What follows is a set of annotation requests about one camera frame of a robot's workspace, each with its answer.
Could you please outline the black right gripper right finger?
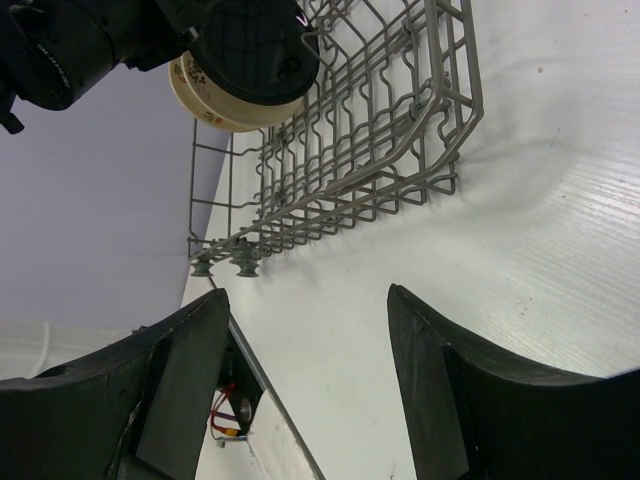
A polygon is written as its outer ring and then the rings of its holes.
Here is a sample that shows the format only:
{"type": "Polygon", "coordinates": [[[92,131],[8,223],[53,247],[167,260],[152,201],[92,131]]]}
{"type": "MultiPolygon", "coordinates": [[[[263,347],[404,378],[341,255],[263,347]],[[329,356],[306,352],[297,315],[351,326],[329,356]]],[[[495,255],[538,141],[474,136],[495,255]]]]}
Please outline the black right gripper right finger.
{"type": "Polygon", "coordinates": [[[639,374],[599,378],[528,359],[403,286],[388,328],[420,479],[635,479],[639,374]]]}

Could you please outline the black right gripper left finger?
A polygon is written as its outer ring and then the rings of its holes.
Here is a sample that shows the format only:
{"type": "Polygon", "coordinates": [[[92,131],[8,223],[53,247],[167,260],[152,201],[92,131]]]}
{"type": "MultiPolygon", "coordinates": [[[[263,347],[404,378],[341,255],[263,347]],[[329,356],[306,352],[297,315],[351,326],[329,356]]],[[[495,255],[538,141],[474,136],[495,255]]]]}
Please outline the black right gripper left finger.
{"type": "Polygon", "coordinates": [[[194,478],[229,313],[212,290],[100,350],[2,381],[2,478],[194,478]]]}

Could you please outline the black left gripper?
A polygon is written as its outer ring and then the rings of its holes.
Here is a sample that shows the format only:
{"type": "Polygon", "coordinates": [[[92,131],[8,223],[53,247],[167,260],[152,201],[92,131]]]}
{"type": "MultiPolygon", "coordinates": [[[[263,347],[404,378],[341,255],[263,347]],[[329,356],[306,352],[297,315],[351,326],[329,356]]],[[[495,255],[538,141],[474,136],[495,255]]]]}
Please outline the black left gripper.
{"type": "Polygon", "coordinates": [[[23,131],[16,100],[68,109],[120,65],[147,72],[179,57],[211,1],[44,0],[1,4],[1,125],[23,131]]]}

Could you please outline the cream floral plate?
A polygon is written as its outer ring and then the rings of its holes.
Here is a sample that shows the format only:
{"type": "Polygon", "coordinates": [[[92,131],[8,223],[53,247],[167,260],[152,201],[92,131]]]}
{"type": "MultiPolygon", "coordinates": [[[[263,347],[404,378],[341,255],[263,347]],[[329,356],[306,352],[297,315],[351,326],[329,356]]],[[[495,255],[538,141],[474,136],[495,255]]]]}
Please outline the cream floral plate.
{"type": "Polygon", "coordinates": [[[179,58],[172,60],[168,65],[169,84],[180,102],[195,119],[227,132],[238,132],[241,128],[232,122],[223,119],[205,107],[187,85],[186,76],[182,70],[179,58]]]}

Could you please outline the cream plate black patch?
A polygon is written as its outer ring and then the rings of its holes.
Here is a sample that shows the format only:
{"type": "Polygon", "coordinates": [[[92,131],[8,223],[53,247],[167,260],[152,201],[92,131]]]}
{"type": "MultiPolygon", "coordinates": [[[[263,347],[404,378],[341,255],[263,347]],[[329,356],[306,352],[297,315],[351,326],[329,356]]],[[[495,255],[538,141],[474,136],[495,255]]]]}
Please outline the cream plate black patch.
{"type": "Polygon", "coordinates": [[[198,100],[213,113],[239,126],[241,131],[238,132],[277,126],[304,109],[303,97],[276,106],[259,105],[239,99],[211,80],[190,52],[185,52],[179,59],[187,85],[198,100]]]}

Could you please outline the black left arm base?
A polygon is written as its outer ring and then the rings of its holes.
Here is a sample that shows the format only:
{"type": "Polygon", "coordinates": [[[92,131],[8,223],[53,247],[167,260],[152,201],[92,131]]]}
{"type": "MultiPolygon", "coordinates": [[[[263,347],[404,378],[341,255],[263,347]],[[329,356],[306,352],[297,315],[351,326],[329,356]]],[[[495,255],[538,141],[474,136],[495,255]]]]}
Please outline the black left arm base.
{"type": "Polygon", "coordinates": [[[247,348],[229,330],[209,414],[212,439],[221,444],[246,441],[264,391],[247,348]]]}

